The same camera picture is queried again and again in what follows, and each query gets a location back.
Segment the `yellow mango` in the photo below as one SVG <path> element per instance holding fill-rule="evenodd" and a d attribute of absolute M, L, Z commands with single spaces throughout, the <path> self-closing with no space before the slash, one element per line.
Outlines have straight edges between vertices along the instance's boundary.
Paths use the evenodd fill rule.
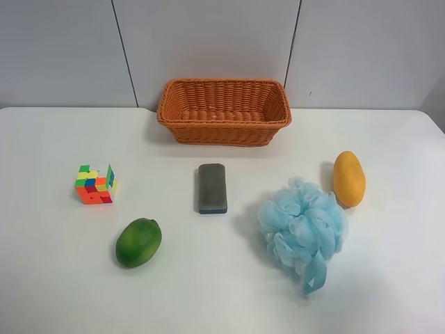
<path fill-rule="evenodd" d="M 366 177 L 353 152 L 344 151 L 337 157 L 332 185 L 337 199 L 345 207 L 356 207 L 361 203 L 366 190 Z"/>

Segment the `orange wicker basket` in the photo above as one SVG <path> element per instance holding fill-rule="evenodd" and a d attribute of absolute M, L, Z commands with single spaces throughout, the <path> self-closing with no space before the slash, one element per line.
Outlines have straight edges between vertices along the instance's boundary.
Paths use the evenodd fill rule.
<path fill-rule="evenodd" d="M 290 125 L 291 110 L 276 80 L 173 79 L 156 117 L 179 143 L 261 147 Z"/>

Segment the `green lemon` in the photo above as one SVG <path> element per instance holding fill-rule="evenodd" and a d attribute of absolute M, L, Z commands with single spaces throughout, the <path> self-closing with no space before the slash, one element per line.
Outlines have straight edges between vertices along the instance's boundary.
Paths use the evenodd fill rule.
<path fill-rule="evenodd" d="M 132 221 L 115 245 L 117 261 L 125 268 L 136 268 L 151 260 L 159 249 L 162 233 L 159 224 L 148 218 Z"/>

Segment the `grey whiteboard eraser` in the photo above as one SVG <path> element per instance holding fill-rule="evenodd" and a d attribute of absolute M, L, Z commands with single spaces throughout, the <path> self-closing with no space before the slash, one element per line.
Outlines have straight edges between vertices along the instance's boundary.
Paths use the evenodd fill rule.
<path fill-rule="evenodd" d="M 198 168 L 198 212 L 227 213 L 225 167 L 222 164 L 202 164 Z"/>

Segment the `blue mesh bath sponge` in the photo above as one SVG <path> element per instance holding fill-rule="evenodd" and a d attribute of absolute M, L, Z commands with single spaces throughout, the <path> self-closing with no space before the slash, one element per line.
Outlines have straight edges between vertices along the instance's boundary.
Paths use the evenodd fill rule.
<path fill-rule="evenodd" d="M 302 293 L 322 288 L 346 238 L 347 220 L 334 193 L 291 179 L 260 204 L 257 221 L 268 253 L 302 278 Z"/>

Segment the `multicoloured puzzle cube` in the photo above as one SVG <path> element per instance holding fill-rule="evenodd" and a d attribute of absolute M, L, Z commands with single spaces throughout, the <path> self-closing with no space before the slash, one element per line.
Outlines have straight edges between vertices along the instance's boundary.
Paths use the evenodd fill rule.
<path fill-rule="evenodd" d="M 114 203 L 118 186 L 110 164 L 105 175 L 100 175 L 99 170 L 92 170 L 90 165 L 82 165 L 76 176 L 74 190 L 84 205 L 101 205 Z"/>

